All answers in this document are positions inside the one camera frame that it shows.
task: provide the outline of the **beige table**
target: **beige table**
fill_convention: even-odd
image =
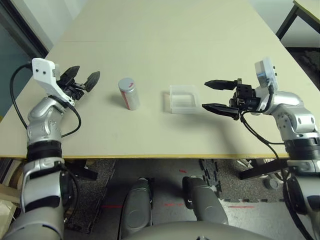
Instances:
[[[225,103],[232,91],[204,82],[235,80],[258,86],[254,64],[270,56],[281,90],[294,92],[320,119],[320,92],[245,0],[91,0],[47,58],[61,71],[80,65],[84,82],[100,70],[97,86],[76,104],[81,129],[62,140],[65,158],[262,158],[272,152],[231,118],[204,109],[171,114],[170,85],[195,85],[201,103]],[[141,106],[125,109],[117,82],[133,78]],[[17,104],[24,117],[43,97],[32,79]],[[271,116],[248,116],[266,139],[281,140]],[[69,111],[62,132],[77,119]],[[0,156],[23,157],[26,133],[11,108],[0,124]],[[281,157],[283,146],[276,146]]]
[[[276,32],[279,39],[286,34],[294,20],[299,16],[314,30],[320,33],[320,1],[319,0],[294,0],[293,7],[282,25]]]

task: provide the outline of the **plastic container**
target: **plastic container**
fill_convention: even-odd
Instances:
[[[193,85],[171,85],[170,107],[172,114],[196,114],[200,110],[197,89]]]

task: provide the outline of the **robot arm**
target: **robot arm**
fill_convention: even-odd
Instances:
[[[308,215],[316,238],[320,238],[320,136],[313,114],[294,93],[278,91],[277,74],[269,58],[255,64],[260,85],[212,80],[205,85],[218,90],[233,90],[229,106],[210,103],[202,106],[215,114],[240,119],[244,114],[274,117],[289,155],[290,178],[287,180],[289,202],[295,212]]]
[[[59,79],[52,61],[34,58],[34,79],[45,89],[43,98],[28,114],[27,164],[23,167],[22,214],[10,226],[5,240],[60,240],[64,234],[64,213],[74,198],[74,175],[64,167],[60,122],[67,108],[74,110],[75,100],[90,92],[100,72],[94,72],[85,84],[75,83],[79,66],[69,68]]]

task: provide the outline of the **gray carpet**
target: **gray carpet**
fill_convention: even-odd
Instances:
[[[229,202],[278,202],[282,201],[282,188],[267,189],[262,178],[239,180],[238,174],[246,170],[235,159],[216,160],[220,181],[219,197]]]
[[[97,180],[78,179],[80,187],[78,209],[66,225],[67,229],[86,234],[91,232],[107,191],[107,183],[114,172],[115,162],[113,159],[97,159],[88,166],[89,170],[98,173]]]

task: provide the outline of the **can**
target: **can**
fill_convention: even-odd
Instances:
[[[118,87],[125,102],[126,108],[136,110],[140,106],[135,81],[129,77],[118,82]]]

